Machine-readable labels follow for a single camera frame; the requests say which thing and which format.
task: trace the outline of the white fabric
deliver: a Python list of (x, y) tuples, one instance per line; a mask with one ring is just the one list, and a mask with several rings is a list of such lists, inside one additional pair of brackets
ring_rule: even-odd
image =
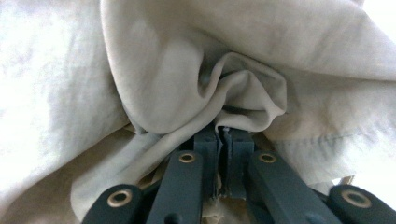
[(16, 212), (65, 183), (81, 220), (213, 119), (265, 130), (310, 184), (395, 163), (396, 45), (355, 3), (0, 4), (2, 222), (75, 222), (49, 215), (67, 200)]

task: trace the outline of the wrinkled fabric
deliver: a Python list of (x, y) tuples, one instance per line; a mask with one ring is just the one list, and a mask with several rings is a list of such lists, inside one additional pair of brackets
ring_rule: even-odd
[[(212, 120), (263, 131), (308, 184), (396, 161), (396, 45), (351, 1), (0, 8), (2, 222), (82, 220), (101, 192), (138, 184)], [(45, 192), (64, 203), (26, 205)], [(238, 204), (204, 216), (246, 222), (226, 218)]]

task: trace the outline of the metal rivet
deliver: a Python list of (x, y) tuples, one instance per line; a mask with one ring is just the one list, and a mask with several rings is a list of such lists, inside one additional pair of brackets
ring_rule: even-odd
[(107, 198), (107, 204), (110, 207), (121, 207), (132, 200), (132, 192), (129, 189), (121, 189), (112, 193)]
[(345, 201), (359, 208), (369, 208), (372, 206), (370, 199), (368, 199), (362, 193), (357, 192), (356, 190), (343, 190), (341, 192), (341, 196)]
[(273, 163), (276, 161), (276, 157), (269, 154), (269, 153), (262, 153), (259, 156), (260, 161), (266, 162), (266, 163)]
[(195, 156), (192, 153), (183, 153), (182, 155), (180, 155), (180, 157), (178, 159), (181, 162), (190, 163), (190, 162), (195, 161)]

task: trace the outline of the metal grommet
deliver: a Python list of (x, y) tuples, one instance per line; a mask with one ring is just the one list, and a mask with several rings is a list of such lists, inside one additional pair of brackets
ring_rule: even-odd
[(356, 190), (346, 189), (341, 192), (341, 196), (348, 203), (359, 208), (369, 208), (372, 206), (370, 199)]
[(195, 161), (195, 156), (192, 153), (183, 153), (178, 158), (181, 162), (190, 163)]
[(132, 192), (129, 189), (120, 189), (107, 198), (110, 207), (121, 207), (132, 200)]
[(269, 153), (260, 154), (259, 159), (260, 159), (260, 161), (267, 162), (267, 163), (273, 163), (276, 161), (276, 157)]

